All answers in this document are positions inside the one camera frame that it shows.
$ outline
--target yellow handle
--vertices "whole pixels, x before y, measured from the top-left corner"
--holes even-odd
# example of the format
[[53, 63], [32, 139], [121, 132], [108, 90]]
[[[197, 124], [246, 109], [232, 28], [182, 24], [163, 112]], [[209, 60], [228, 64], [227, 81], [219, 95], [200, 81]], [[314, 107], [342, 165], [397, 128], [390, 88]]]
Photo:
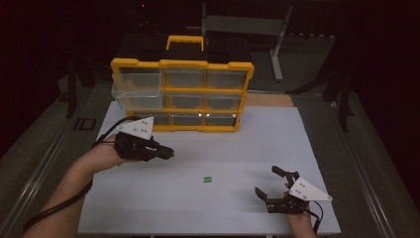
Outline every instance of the yellow handle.
[[167, 38], [166, 49], [169, 50], [170, 43], [200, 43], [201, 52], [204, 52], [204, 39], [203, 37], [195, 36], [169, 36]]

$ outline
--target white tabletop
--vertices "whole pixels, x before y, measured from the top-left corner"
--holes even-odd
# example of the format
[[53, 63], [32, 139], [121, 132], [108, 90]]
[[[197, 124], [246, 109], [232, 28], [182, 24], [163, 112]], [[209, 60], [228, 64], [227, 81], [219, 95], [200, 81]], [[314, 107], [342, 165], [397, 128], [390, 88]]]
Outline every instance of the white tabletop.
[[[100, 135], [125, 117], [112, 102]], [[283, 214], [269, 214], [255, 195], [283, 197], [286, 178], [272, 166], [327, 191], [295, 107], [247, 106], [235, 133], [154, 133], [175, 150], [168, 161], [128, 163], [95, 176], [79, 233], [137, 235], [290, 234]], [[204, 182], [212, 177], [211, 182]], [[318, 234], [340, 233], [331, 202], [322, 201]], [[321, 214], [316, 204], [311, 209]]]

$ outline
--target floor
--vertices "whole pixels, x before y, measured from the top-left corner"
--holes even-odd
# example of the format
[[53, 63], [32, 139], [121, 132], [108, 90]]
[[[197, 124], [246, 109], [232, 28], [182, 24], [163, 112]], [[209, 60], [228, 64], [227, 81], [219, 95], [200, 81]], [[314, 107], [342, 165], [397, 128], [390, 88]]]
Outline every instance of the floor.
[[[256, 72], [249, 90], [283, 94], [314, 79], [332, 44], [334, 39], [287, 37], [279, 55], [283, 82], [273, 79], [268, 52], [253, 51]], [[100, 80], [94, 88], [78, 87], [78, 107], [68, 119], [66, 104], [53, 103], [2, 158], [1, 237], [20, 237], [24, 221], [37, 213], [72, 161], [90, 148], [99, 126], [78, 130], [77, 119], [95, 119], [101, 125], [108, 107], [104, 102], [112, 100], [110, 87]], [[351, 94], [353, 116], [348, 117], [349, 132], [345, 133], [338, 124], [335, 102], [321, 97], [324, 87], [291, 95], [291, 99], [335, 198], [342, 234], [334, 237], [418, 237], [420, 214], [358, 96]]]

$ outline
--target dark background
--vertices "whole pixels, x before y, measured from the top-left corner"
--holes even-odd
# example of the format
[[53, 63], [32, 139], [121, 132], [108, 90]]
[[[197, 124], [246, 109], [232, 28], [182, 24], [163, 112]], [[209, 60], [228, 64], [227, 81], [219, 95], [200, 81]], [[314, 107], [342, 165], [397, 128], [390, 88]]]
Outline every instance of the dark background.
[[[281, 18], [285, 11], [280, 1], [208, 2], [208, 11], [226, 15]], [[418, 207], [419, 5], [295, 1], [288, 27], [288, 33], [304, 38], [338, 37], [323, 71], [353, 70], [352, 90]], [[184, 34], [185, 26], [200, 26], [201, 1], [16, 0], [0, 3], [0, 9], [2, 156], [59, 97], [56, 81], [66, 75], [70, 58], [85, 86], [92, 86], [98, 73], [111, 80], [109, 63], [125, 33]], [[248, 40], [264, 44], [272, 39]]]

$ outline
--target storage organizer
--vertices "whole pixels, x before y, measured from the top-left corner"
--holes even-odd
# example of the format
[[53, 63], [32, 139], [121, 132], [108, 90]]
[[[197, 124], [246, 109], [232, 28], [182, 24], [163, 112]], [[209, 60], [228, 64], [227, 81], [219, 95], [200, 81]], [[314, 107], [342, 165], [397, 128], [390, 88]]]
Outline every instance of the storage organizer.
[[120, 107], [155, 131], [237, 131], [254, 74], [245, 40], [195, 36], [127, 35], [111, 66]]

